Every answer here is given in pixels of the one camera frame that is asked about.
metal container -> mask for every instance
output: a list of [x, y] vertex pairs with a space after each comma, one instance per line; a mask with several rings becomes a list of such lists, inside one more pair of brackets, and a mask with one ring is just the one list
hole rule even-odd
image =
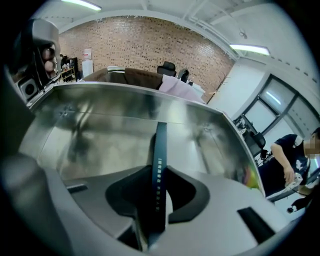
[[232, 121], [203, 104], [116, 83], [56, 85], [30, 103], [35, 119], [19, 151], [63, 180], [151, 164], [157, 123], [167, 123], [167, 164], [257, 188], [254, 159]]

brick wall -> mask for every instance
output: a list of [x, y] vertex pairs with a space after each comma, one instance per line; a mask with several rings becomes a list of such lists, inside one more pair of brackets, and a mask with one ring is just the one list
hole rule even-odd
[[90, 21], [60, 35], [61, 53], [77, 57], [82, 69], [83, 51], [91, 48], [93, 70], [119, 66], [157, 72], [164, 61], [175, 64], [177, 73], [187, 68], [189, 79], [210, 98], [234, 61], [217, 45], [188, 28], [150, 18], [121, 16]]

pink cloth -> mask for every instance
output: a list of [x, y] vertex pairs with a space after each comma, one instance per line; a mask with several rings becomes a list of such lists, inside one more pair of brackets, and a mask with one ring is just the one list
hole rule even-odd
[[206, 104], [189, 84], [182, 82], [174, 76], [168, 76], [164, 74], [159, 91], [189, 101]]

person's arm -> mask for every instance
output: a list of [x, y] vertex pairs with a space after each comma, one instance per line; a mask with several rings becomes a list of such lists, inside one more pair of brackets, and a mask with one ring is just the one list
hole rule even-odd
[[295, 172], [291, 167], [289, 160], [286, 158], [285, 153], [282, 147], [276, 143], [271, 145], [271, 152], [274, 158], [279, 162], [283, 167], [284, 178], [287, 184], [290, 184], [295, 180]]

ceiling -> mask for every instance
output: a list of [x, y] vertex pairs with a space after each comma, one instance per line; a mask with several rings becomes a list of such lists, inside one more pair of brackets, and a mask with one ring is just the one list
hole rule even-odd
[[[270, 0], [90, 0], [86, 7], [50, 0], [35, 17], [53, 22], [60, 33], [112, 16], [147, 16], [174, 22], [213, 41], [229, 56], [283, 66], [319, 83], [318, 69], [295, 24]], [[234, 51], [229, 44], [268, 47], [270, 56]]]

